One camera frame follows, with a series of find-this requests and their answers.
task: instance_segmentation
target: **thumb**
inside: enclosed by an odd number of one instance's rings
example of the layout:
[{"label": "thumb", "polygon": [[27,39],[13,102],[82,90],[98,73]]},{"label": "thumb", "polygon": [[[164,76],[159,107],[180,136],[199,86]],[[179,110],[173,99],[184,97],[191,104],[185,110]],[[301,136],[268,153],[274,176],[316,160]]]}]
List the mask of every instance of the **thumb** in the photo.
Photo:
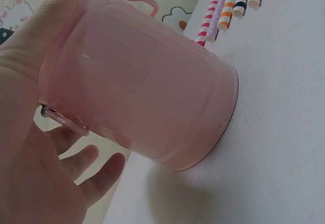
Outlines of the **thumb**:
[{"label": "thumb", "polygon": [[79,0],[46,0],[2,46],[4,66],[38,80],[38,72],[54,38],[73,14]]}]

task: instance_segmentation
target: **red striped straw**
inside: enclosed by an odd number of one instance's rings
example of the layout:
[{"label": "red striped straw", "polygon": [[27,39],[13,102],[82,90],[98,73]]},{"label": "red striped straw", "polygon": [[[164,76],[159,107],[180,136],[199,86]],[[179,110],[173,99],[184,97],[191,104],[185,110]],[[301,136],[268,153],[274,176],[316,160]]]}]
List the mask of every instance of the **red striped straw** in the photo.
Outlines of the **red striped straw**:
[{"label": "red striped straw", "polygon": [[205,44],[205,36],[207,35],[207,31],[209,29],[214,11],[217,8],[218,1],[219,0],[212,0],[209,5],[208,12],[204,17],[203,23],[199,30],[199,34],[197,36],[197,39],[195,40],[195,42],[197,42],[199,45],[204,46]]}]

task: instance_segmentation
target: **cartoon sticker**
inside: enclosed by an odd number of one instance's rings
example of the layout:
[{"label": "cartoon sticker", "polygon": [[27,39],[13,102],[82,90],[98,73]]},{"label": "cartoon sticker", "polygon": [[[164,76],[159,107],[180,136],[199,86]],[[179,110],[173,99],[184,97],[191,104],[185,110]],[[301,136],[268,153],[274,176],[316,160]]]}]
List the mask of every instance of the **cartoon sticker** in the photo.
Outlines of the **cartoon sticker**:
[{"label": "cartoon sticker", "polygon": [[2,27],[15,31],[33,13],[26,0],[15,0],[12,8],[4,7],[0,10]]},{"label": "cartoon sticker", "polygon": [[191,16],[192,13],[187,13],[183,8],[173,7],[170,14],[162,17],[162,22],[182,33]]}]

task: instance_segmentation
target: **pink container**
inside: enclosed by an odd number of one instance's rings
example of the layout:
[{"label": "pink container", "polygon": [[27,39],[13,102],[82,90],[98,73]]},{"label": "pink container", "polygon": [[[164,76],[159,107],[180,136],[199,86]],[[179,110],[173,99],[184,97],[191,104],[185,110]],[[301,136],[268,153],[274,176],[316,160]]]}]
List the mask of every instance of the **pink container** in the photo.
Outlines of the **pink container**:
[{"label": "pink container", "polygon": [[43,63],[39,89],[56,121],[185,170],[226,129],[238,77],[215,54],[125,1],[80,0]]}]

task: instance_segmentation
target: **white table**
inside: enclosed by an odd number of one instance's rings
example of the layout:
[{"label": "white table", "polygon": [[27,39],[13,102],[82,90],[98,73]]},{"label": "white table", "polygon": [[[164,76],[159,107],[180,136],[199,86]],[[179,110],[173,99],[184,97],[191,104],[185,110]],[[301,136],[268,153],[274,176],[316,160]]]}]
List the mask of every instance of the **white table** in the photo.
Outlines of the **white table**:
[{"label": "white table", "polygon": [[133,153],[105,223],[325,223],[325,0],[263,0],[207,48],[239,74],[225,135],[184,172]]}]

